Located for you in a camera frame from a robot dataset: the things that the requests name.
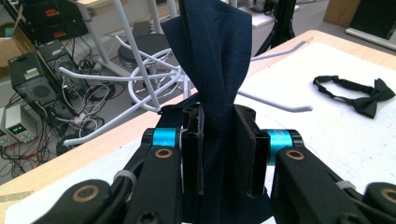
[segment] floor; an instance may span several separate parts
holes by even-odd
[[[330,24],[327,22],[323,21],[323,17],[326,11],[326,7],[329,3],[328,0],[301,0],[298,1],[300,2],[299,10],[294,14],[294,19],[293,19],[293,30],[296,35],[302,34],[305,31],[308,30],[320,30],[324,33],[328,33],[331,35],[336,35],[338,37],[347,39],[349,41],[359,43],[361,45],[367,46],[369,48],[373,49],[378,49],[380,51],[384,51],[388,54],[395,55],[396,56],[396,51],[393,51],[391,49],[386,49],[384,47],[372,44],[370,42],[358,39],[354,36],[347,35],[345,33],[345,28],[340,27],[334,24]],[[269,32],[271,31],[272,26],[267,25],[265,27],[262,27],[260,29],[254,30],[253,31],[253,49],[252,49],[252,54],[254,54],[258,47],[261,45],[265,37],[268,36]],[[117,43],[114,42],[112,39],[108,39],[106,42],[106,49],[108,52],[112,54],[112,56],[115,55],[115,49],[118,48]],[[112,76],[110,72],[106,70],[102,70],[101,74],[105,75],[110,75]],[[114,96],[117,96],[116,98],[109,99],[105,105],[102,106],[101,111],[98,113],[98,116],[103,118],[106,122],[109,120],[115,118],[119,113],[122,111],[126,110],[132,105],[132,100],[128,94],[128,91],[125,90],[125,84],[124,83],[118,83],[114,84]],[[0,106],[5,106],[11,96],[14,94],[14,91],[12,90],[10,86],[10,80],[9,77],[3,77],[0,79]],[[143,109],[138,109],[135,111],[133,114],[128,116],[126,120],[133,119],[134,117],[146,112]],[[48,144],[48,150],[50,153],[48,156],[50,158],[54,158],[55,155],[55,148],[56,148],[56,138],[55,140],[49,141]],[[28,148],[34,147],[34,144],[38,143],[31,143],[30,145],[26,144],[25,146],[22,146],[19,148],[19,150],[28,150]],[[22,161],[23,163],[21,164],[22,167],[25,168],[26,171],[34,168],[37,166],[35,163],[36,161]],[[13,167],[12,163],[10,163],[8,160],[3,160],[0,158],[0,185],[3,183],[8,182],[10,179],[13,178],[14,175],[20,175],[22,172],[18,169]]]

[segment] power supply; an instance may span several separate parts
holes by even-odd
[[[23,54],[8,61],[11,85],[14,91],[50,127],[70,119],[74,111],[66,102],[70,100],[63,92],[61,83],[52,74],[37,52]]]
[[[35,119],[21,105],[7,109],[6,128],[23,143],[30,142],[37,136]]]
[[[18,142],[14,135],[6,128],[6,112],[5,108],[0,108],[0,146],[2,147],[9,147],[11,144]]]
[[[84,95],[89,85],[85,79],[62,76],[60,67],[78,73],[78,67],[73,61],[71,55],[62,45],[61,41],[55,39],[49,43],[38,46],[38,51],[52,70],[60,83],[64,82],[64,88],[68,91],[72,99],[78,98],[78,95]]]

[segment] electronic equipment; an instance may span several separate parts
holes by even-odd
[[[62,76],[59,71],[63,67],[71,72],[78,73],[78,67],[73,61],[69,52],[64,48],[61,41],[55,39],[49,43],[38,46],[38,51],[47,63],[49,69],[55,74],[60,83],[64,83],[64,88],[68,91],[72,99],[78,95],[84,95],[89,85],[85,79]]]
[[[66,102],[67,92],[36,52],[8,61],[14,91],[50,127],[60,124],[58,119],[70,119],[73,110]]]
[[[9,147],[11,144],[17,143],[18,140],[14,135],[6,128],[6,109],[0,108],[0,146]]]
[[[20,0],[35,42],[44,44],[54,39],[69,39],[88,33],[75,3],[64,0]]]
[[[21,142],[27,143],[35,139],[37,129],[35,119],[21,105],[7,109],[6,128]]]

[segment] black fabric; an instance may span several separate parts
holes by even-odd
[[[327,91],[326,88],[324,88],[322,85],[320,85],[321,82],[329,81],[333,81],[334,83],[348,90],[361,91],[370,95],[370,97],[349,99],[344,96],[336,96],[331,92]],[[377,102],[387,101],[395,96],[395,93],[387,86],[387,84],[385,84],[385,82],[381,78],[375,80],[374,87],[364,86],[359,83],[348,81],[346,79],[341,79],[338,76],[315,77],[314,85],[318,87],[318,90],[320,92],[329,95],[333,99],[340,99],[345,101],[348,105],[352,105],[358,113],[371,119],[375,117]]]
[[[183,195],[183,221],[261,223],[271,216],[268,196],[245,195],[231,151],[233,101],[250,62],[251,16],[219,0],[180,0],[179,8],[180,16],[162,27],[205,112],[204,195]]]

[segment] screw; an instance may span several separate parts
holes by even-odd
[[[144,212],[137,218],[136,224],[160,224],[160,218],[155,212]]]

